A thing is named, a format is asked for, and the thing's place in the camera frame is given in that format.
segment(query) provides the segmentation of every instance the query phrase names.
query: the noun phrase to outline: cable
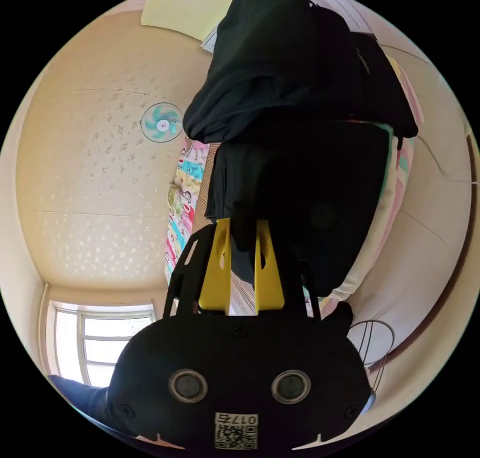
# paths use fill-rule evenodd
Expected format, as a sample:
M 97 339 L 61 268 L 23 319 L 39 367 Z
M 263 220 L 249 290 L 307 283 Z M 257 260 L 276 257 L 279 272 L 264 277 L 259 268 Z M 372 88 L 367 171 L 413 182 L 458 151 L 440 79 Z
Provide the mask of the cable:
M 382 322 L 380 320 L 363 320 L 361 322 L 357 322 L 354 325 L 352 325 L 350 327 L 350 330 L 352 330 L 354 327 L 356 327 L 358 325 L 365 324 L 365 329 L 363 330 L 363 336 L 362 336 L 362 339 L 361 339 L 360 348 L 358 349 L 358 353 L 360 354 L 360 357 L 362 356 L 361 351 L 362 351 L 362 347 L 363 347 L 363 344 L 364 344 L 364 341 L 365 341 L 365 335 L 367 334 L 367 326 L 369 325 L 369 323 L 370 323 L 370 334 L 369 334 L 369 337 L 368 337 L 368 343 L 367 343 L 367 346 L 366 346 L 365 355 L 364 355 L 362 361 L 363 361 L 363 365 L 365 367 L 369 367 L 369 366 L 373 365 L 374 363 L 378 363 L 379 361 L 381 362 L 381 365 L 380 365 L 380 367 L 377 371 L 376 377 L 375 377 L 375 381 L 373 382 L 373 385 L 372 385 L 372 388 L 371 388 L 374 393 L 377 393 L 377 390 L 379 389 L 379 386 L 380 386 L 380 382 L 382 381 L 382 377 L 384 375 L 385 365 L 387 364 L 387 356 L 392 351 L 392 349 L 394 347 L 395 333 L 394 333 L 394 331 L 393 331 L 393 329 L 390 325 L 388 325 L 387 323 Z M 390 335 L 391 335 L 391 343 L 390 343 L 390 348 L 384 354 L 384 356 L 382 358 L 380 358 L 380 360 L 375 360 L 374 362 L 366 363 L 367 354 L 369 352 L 370 342 L 371 342 L 371 339 L 372 339 L 372 331 L 373 331 L 373 328 L 374 328 L 374 323 L 379 323 L 380 325 L 383 325 L 384 327 L 388 328 L 388 331 L 390 331 Z
M 450 182 L 457 182 L 457 183 L 469 183 L 470 185 L 478 185 L 479 183 L 478 182 L 471 182 L 469 180 L 454 180 L 453 178 L 450 178 L 448 177 L 447 173 L 445 172 L 445 170 L 442 168 L 442 166 L 439 164 L 439 161 L 437 160 L 437 157 L 435 157 L 432 149 L 430 148 L 430 145 L 425 141 L 424 138 L 420 137 L 420 135 L 417 135 L 416 136 L 424 145 L 425 147 L 427 147 L 426 149 L 428 150 L 428 152 L 430 153 L 431 157 L 433 158 L 433 160 L 435 161 L 435 164 L 437 166 L 437 168 L 439 169 L 440 173 L 442 174 L 442 176 L 444 178 L 446 178 L 448 181 Z
M 419 60 L 421 60 L 422 62 L 428 64 L 428 65 L 431 65 L 431 62 L 428 62 L 427 60 L 425 60 L 424 58 L 421 58 L 419 57 L 418 55 L 415 55 L 414 53 L 412 52 L 407 52 L 406 50 L 402 50 L 401 48 L 397 48 L 397 47 L 392 47 L 391 45 L 385 45 L 384 43 L 379 43 L 380 47 L 386 47 L 386 48 L 393 48 L 394 50 L 398 50 L 399 52 L 403 52 L 403 53 L 406 53 L 408 55 L 411 55 L 412 57 L 415 57 L 415 58 L 418 58 Z

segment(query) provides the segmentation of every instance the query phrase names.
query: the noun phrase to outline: screw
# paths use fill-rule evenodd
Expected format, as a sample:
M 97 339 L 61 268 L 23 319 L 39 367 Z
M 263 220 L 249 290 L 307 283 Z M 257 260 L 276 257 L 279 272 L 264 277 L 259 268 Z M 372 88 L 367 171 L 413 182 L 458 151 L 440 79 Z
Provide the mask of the screw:
M 233 327 L 233 336 L 235 338 L 245 338 L 248 334 L 249 331 L 244 325 L 235 325 Z
M 133 420 L 133 418 L 135 418 L 134 409 L 130 405 L 127 405 L 126 403 L 123 403 L 122 405 L 120 405 L 120 411 L 124 415 L 126 415 L 127 418 L 130 418 L 132 420 Z
M 358 414 L 358 408 L 356 405 L 352 405 L 351 407 L 347 408 L 345 412 L 345 418 L 348 420 L 351 420 L 352 418 L 355 418 Z

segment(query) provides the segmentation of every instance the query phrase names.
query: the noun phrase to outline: qr code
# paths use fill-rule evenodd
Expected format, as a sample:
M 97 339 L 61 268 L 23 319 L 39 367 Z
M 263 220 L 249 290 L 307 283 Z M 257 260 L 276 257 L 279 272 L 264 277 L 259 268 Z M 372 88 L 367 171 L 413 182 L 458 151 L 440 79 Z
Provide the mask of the qr code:
M 256 450 L 258 415 L 215 413 L 215 448 Z

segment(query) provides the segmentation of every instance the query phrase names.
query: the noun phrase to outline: black cloth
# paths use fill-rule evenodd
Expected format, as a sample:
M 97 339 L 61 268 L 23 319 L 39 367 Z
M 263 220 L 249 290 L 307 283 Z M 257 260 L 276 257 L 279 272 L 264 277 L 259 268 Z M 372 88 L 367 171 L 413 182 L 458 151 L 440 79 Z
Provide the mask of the black cloth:
M 396 136 L 417 127 L 376 41 L 351 33 L 336 12 L 309 0 L 233 0 L 217 28 L 207 79 L 183 128 L 203 143 L 239 136 L 271 108 L 303 108 L 322 119 L 388 123 Z
M 119 433 L 131 437 L 136 436 L 125 427 L 115 411 L 110 410 L 107 406 L 108 387 L 91 387 L 58 375 L 49 375 L 48 379 L 74 407 L 85 415 Z
M 220 145 L 205 216 L 214 222 L 232 218 L 232 271 L 249 283 L 252 227 L 256 219 L 268 219 L 324 297 L 343 282 L 367 236 L 384 182 L 389 133 L 368 123 L 317 123 L 306 115 L 281 121 L 277 114 L 271 110 Z M 289 130 L 305 147 L 293 147 Z M 307 146 L 309 134 L 315 147 Z

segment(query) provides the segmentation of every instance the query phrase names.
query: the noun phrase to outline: yellow bracket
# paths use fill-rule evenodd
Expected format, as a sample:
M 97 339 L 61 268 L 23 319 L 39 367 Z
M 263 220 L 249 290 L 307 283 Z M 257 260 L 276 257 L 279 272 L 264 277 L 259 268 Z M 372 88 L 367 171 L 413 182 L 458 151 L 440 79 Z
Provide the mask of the yellow bracket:
M 226 315 L 229 314 L 231 270 L 230 219 L 223 218 L 216 224 L 198 301 L 202 310 L 223 311 Z M 285 305 L 285 299 L 267 220 L 259 220 L 256 224 L 254 273 L 256 313 L 281 310 Z
M 256 224 L 255 311 L 281 310 L 285 299 L 267 220 Z
M 230 311 L 230 272 L 232 270 L 232 246 L 230 219 L 217 221 L 210 257 L 198 304 L 202 310 Z

